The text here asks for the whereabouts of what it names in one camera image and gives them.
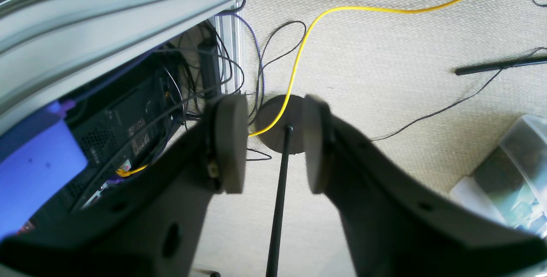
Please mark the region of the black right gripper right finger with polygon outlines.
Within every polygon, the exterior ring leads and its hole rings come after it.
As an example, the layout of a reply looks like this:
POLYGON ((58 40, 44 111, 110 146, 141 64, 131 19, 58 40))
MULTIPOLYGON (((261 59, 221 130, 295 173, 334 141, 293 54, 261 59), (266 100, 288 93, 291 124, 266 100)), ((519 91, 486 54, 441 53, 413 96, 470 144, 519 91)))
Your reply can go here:
POLYGON ((303 100, 309 187, 339 212, 359 277, 498 277, 546 262, 546 243, 467 211, 405 173, 323 100, 303 100))

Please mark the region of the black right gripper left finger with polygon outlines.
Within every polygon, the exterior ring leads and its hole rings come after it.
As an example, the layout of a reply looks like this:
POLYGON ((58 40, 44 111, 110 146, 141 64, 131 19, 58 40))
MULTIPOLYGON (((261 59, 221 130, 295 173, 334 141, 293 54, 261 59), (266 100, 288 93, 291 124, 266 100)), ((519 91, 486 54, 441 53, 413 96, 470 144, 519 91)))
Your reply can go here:
POLYGON ((247 100, 223 96, 154 164, 52 226, 1 242, 3 277, 185 277, 211 198, 240 194, 247 100))

